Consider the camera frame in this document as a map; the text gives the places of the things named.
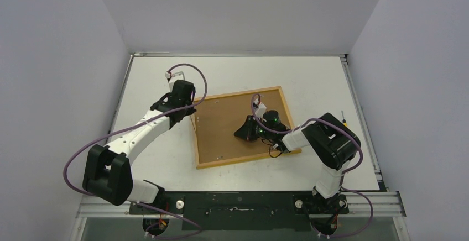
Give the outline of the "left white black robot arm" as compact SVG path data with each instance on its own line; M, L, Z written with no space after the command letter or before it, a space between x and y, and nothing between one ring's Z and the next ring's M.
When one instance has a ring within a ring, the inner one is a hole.
M170 92L155 102L132 130L104 146L93 145L87 154L83 189L115 206L125 201L143 202L150 213L161 212L165 206L164 188L134 179L131 166L158 136L195 113L194 94L193 83L171 82Z

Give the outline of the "yellow wooden photo frame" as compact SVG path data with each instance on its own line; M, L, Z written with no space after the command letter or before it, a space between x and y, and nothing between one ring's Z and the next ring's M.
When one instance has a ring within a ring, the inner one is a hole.
M287 127L294 126L280 86L207 96L193 114L197 129L194 138L197 169L279 156L266 140L247 142L233 135L252 114L251 98L255 93L261 95L268 110L279 112L280 120Z

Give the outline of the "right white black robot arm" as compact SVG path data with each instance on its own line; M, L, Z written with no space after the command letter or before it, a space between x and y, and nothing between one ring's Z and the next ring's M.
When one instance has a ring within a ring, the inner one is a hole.
M358 136L329 112L295 129L283 124L275 110L266 111L261 118L248 115L233 135L247 142L266 140L280 154L312 148L322 162L320 177L313 188L317 194L312 198L314 209L321 213L335 205L334 196L341 191L344 172L361 149Z

